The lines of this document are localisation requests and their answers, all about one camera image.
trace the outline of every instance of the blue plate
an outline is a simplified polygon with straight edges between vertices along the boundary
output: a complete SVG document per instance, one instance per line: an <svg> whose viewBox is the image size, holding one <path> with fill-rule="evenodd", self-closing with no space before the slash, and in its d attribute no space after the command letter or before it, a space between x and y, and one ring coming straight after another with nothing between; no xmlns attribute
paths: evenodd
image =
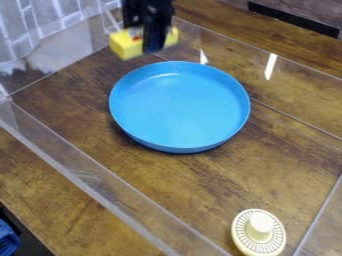
<svg viewBox="0 0 342 256"><path fill-rule="evenodd" d="M130 72L116 83L110 110L143 145L195 153L223 144L243 127L250 98L220 70L192 62L162 62Z"/></svg>

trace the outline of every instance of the glass panel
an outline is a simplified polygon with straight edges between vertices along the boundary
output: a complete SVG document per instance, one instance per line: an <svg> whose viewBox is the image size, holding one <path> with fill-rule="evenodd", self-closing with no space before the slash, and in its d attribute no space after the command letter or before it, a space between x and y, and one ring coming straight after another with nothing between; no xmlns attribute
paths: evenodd
<svg viewBox="0 0 342 256"><path fill-rule="evenodd" d="M285 223L285 255L293 255L341 175L342 80L176 18L179 44L124 62L108 48L98 51L107 45L106 33L118 29L111 17L120 27L118 11L92 18L96 26L84 41L99 44L96 50L72 60L63 50L58 57L64 64L45 74L28 70L0 77L16 92L13 103L1 106L4 128L167 254L235 254L233 219L242 210L262 208ZM62 35L55 41L71 52L72 45L84 43L74 36L78 26L62 33L71 35L72 44L64 44ZM41 69L55 65L45 56L37 53ZM148 150L108 113L116 81L164 60L219 68L253 99L241 133L200 154Z"/></svg>
<svg viewBox="0 0 342 256"><path fill-rule="evenodd" d="M167 255L230 255L15 103L0 105L0 127Z"/></svg>
<svg viewBox="0 0 342 256"><path fill-rule="evenodd" d="M342 176L334 186L315 221L295 251L295 256L342 253Z"/></svg>

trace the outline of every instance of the tile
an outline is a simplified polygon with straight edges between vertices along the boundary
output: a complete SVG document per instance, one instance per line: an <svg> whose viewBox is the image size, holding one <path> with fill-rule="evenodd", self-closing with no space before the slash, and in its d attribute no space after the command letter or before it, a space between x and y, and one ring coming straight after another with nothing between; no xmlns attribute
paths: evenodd
<svg viewBox="0 0 342 256"><path fill-rule="evenodd" d="M13 45L12 49L16 55L16 58L20 59L25 57L31 51L33 50L32 45L29 43L29 36L23 36L21 40L19 40Z"/></svg>
<svg viewBox="0 0 342 256"><path fill-rule="evenodd" d="M31 0L20 0L21 9L27 8L31 5Z"/></svg>
<svg viewBox="0 0 342 256"><path fill-rule="evenodd" d="M32 6L39 26L59 20L52 0L35 0L32 1Z"/></svg>
<svg viewBox="0 0 342 256"><path fill-rule="evenodd" d="M78 12L79 9L79 4L78 4L78 0L68 0L68 1L60 1L60 0L55 0L59 2L60 8L62 8L62 12L63 15L70 15L75 12Z"/></svg>
<svg viewBox="0 0 342 256"><path fill-rule="evenodd" d="M25 32L17 1L1 1L0 17L3 17L3 27L7 30L8 37Z"/></svg>

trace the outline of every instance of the beige lid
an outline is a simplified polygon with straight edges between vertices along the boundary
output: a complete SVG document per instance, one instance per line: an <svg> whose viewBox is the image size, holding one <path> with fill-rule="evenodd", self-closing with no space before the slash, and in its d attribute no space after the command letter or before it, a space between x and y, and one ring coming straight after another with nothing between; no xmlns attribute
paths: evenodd
<svg viewBox="0 0 342 256"><path fill-rule="evenodd" d="M231 226L233 240L245 255L275 256L283 251L286 231L278 218L261 209L239 213Z"/></svg>

